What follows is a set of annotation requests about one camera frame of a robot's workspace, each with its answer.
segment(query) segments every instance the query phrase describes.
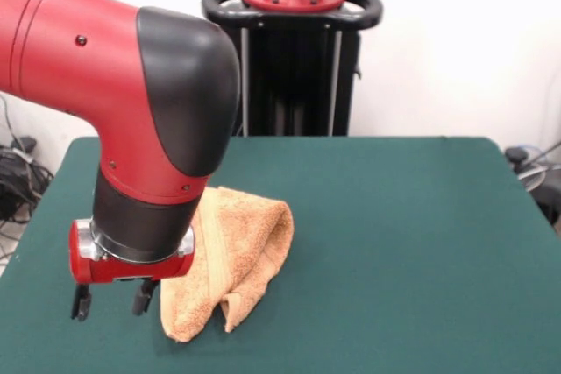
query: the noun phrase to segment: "red robot arm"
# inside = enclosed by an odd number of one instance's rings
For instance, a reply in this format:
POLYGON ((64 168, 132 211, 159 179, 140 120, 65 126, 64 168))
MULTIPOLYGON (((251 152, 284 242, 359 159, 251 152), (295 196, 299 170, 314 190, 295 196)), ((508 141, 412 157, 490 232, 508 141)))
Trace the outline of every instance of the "red robot arm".
POLYGON ((181 242, 237 112, 230 39, 114 0, 0 0, 0 14, 0 90, 83 118, 101 140, 93 218, 70 233, 79 284, 187 272, 181 242))

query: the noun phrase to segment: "orange towel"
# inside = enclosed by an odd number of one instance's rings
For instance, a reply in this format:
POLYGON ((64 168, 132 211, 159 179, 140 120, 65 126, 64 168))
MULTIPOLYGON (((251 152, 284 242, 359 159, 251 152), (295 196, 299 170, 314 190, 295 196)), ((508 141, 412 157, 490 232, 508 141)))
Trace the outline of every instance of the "orange towel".
POLYGON ((161 283, 166 335, 188 342, 220 304, 230 333, 265 294, 292 243, 288 205, 253 194, 208 187, 193 218, 195 258, 188 274, 161 283))

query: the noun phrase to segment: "green tablecloth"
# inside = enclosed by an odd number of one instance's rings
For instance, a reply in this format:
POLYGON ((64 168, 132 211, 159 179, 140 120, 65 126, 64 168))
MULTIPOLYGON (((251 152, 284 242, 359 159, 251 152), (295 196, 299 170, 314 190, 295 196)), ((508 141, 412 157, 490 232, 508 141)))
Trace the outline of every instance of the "green tablecloth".
POLYGON ((72 145, 0 278, 2 373, 561 372, 561 244, 485 139, 234 139, 212 185, 286 200, 295 240, 243 325, 190 344, 131 315, 136 283, 69 318, 98 153, 72 145))

